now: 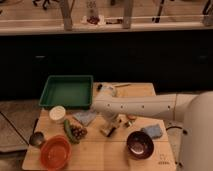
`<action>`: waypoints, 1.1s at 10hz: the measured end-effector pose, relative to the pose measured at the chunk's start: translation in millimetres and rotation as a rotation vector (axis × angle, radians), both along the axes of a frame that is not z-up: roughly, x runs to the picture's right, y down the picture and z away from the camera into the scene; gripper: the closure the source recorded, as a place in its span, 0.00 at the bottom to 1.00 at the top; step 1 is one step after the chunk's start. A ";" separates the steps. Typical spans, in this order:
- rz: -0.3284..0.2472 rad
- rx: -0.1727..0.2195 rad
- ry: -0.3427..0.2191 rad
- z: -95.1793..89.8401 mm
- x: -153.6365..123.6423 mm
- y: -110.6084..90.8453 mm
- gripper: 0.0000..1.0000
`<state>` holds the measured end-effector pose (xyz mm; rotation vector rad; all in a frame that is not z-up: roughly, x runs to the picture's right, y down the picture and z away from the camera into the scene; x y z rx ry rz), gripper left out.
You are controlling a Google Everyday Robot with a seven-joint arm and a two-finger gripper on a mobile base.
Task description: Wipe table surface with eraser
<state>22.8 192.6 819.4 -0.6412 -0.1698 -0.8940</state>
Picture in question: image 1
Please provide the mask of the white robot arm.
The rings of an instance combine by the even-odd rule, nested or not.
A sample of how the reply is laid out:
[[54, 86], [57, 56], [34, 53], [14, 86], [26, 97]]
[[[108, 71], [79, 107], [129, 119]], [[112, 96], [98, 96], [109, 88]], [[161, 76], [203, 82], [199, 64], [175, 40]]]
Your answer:
[[213, 171], [213, 91], [151, 97], [116, 97], [101, 91], [93, 108], [109, 123], [120, 113], [182, 122], [177, 171]]

